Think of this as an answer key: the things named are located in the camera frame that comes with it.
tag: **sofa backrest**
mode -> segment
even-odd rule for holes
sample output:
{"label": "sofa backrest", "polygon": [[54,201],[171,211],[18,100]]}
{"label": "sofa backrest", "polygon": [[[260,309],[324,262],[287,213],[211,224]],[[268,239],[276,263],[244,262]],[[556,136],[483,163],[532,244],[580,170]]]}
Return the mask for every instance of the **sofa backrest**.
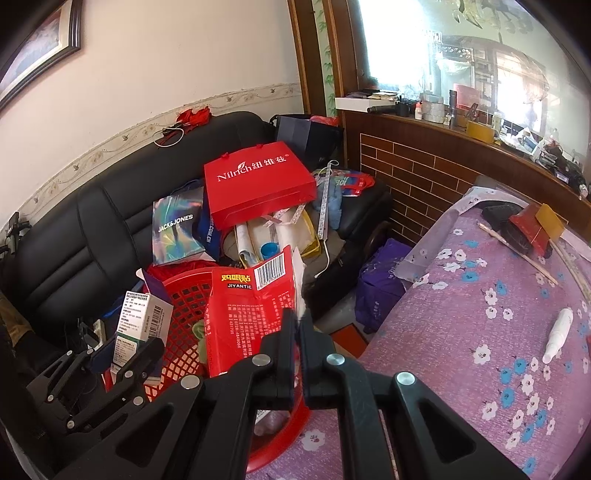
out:
{"label": "sofa backrest", "polygon": [[225,152],[272,141],[256,114],[213,117],[178,145],[133,152],[76,189],[26,233],[3,285],[35,331],[59,344],[80,317],[98,317],[152,263],[152,203]]}

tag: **wooden stick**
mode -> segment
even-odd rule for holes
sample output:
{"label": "wooden stick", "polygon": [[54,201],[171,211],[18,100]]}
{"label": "wooden stick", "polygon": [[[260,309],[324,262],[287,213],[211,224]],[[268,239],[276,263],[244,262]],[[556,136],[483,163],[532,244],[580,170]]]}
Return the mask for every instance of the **wooden stick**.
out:
{"label": "wooden stick", "polygon": [[478,223],[478,227],[480,227],[482,230],[484,230],[486,233],[488,233],[490,236],[493,236],[494,238],[496,238],[499,242],[501,242],[503,245],[505,245],[506,247],[511,248],[517,255],[519,255],[521,258],[523,258],[527,263],[529,263],[532,267],[534,267],[538,272],[540,272],[543,276],[545,276],[548,280],[550,280],[554,285],[558,285],[558,281],[552,276],[550,275],[550,272],[548,272],[548,270],[546,270],[544,267],[542,267],[542,265],[537,264],[536,262],[534,262],[530,257],[528,257],[527,255],[524,255],[520,252],[518,252],[515,248],[513,248],[509,242],[507,240],[505,240],[503,237],[501,237],[498,233],[496,233],[494,230],[491,230],[490,228],[488,228],[486,225],[484,225],[483,223]]}
{"label": "wooden stick", "polygon": [[587,300],[588,303],[591,302],[591,288],[589,288],[589,283],[587,283],[587,280],[581,274],[578,267],[570,258],[567,258],[566,252],[562,249],[562,247],[559,244],[557,244],[553,240],[550,240],[550,245],[552,245],[554,251],[558,253],[558,256],[566,265],[566,268],[569,269],[570,274],[573,276],[574,281],[577,283],[577,286],[583,294],[583,297],[585,297],[585,300]]}

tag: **yellow sponge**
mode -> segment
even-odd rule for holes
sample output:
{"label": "yellow sponge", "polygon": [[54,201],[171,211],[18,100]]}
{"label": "yellow sponge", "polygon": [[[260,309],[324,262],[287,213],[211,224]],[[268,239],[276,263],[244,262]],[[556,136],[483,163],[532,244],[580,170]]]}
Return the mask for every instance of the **yellow sponge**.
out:
{"label": "yellow sponge", "polygon": [[538,212],[535,214],[535,218],[554,242],[556,242],[560,238],[560,235],[562,235],[562,232],[564,232],[564,225],[560,221],[560,218],[558,218],[554,213],[554,210],[545,203],[542,204]]}

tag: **red packaging box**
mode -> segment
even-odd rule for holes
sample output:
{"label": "red packaging box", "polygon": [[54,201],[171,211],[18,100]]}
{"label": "red packaging box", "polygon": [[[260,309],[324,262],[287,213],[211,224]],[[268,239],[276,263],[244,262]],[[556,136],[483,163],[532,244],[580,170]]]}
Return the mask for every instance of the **red packaging box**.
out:
{"label": "red packaging box", "polygon": [[224,154],[204,170],[218,230],[316,198],[314,177],[283,142]]}
{"label": "red packaging box", "polygon": [[257,267],[213,268],[205,310],[209,375],[259,353],[262,338],[281,329],[283,308],[293,308],[295,297],[289,246]]}

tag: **painting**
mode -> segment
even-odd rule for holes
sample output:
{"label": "painting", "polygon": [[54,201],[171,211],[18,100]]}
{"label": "painting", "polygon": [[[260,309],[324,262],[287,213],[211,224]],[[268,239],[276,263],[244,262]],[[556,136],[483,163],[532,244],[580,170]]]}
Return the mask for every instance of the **painting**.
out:
{"label": "painting", "polygon": [[25,41],[2,80],[0,111],[35,78],[80,50],[82,0],[67,0]]}

